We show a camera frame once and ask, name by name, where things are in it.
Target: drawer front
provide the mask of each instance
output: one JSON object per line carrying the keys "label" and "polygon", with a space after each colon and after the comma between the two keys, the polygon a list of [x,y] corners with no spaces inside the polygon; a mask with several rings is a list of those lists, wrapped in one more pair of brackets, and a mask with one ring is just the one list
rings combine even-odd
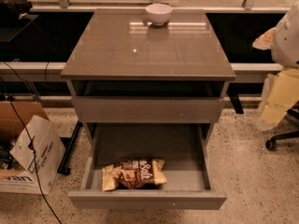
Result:
{"label": "drawer front", "polygon": [[[198,125],[101,125],[97,128],[81,190],[68,196],[77,208],[218,210],[226,200],[211,184],[206,144]],[[157,189],[102,191],[102,163],[144,152],[165,160],[167,184]]]}
{"label": "drawer front", "polygon": [[73,97],[78,119],[102,123],[215,123],[222,99],[132,99]]}

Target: drawer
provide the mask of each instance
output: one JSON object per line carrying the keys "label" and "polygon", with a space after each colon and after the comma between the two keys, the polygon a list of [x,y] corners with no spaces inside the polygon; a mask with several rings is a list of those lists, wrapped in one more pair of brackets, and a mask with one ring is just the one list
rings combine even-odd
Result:
{"label": "drawer", "polygon": [[[156,189],[102,191],[102,167],[135,158],[165,160],[167,184]],[[81,189],[69,192],[77,208],[220,209],[226,200],[209,177],[200,125],[98,125]]]}
{"label": "drawer", "polygon": [[224,102],[219,98],[73,97],[82,122],[215,123]]}

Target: gray cabinet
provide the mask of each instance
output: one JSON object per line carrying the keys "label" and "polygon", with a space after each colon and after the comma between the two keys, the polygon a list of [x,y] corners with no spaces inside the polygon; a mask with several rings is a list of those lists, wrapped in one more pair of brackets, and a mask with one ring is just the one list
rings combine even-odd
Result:
{"label": "gray cabinet", "polygon": [[[140,9],[99,9],[67,62],[66,79],[92,144],[78,208],[219,209],[206,145],[235,74],[202,10],[175,9],[154,27]],[[103,192],[102,167],[165,160],[167,184]]]}

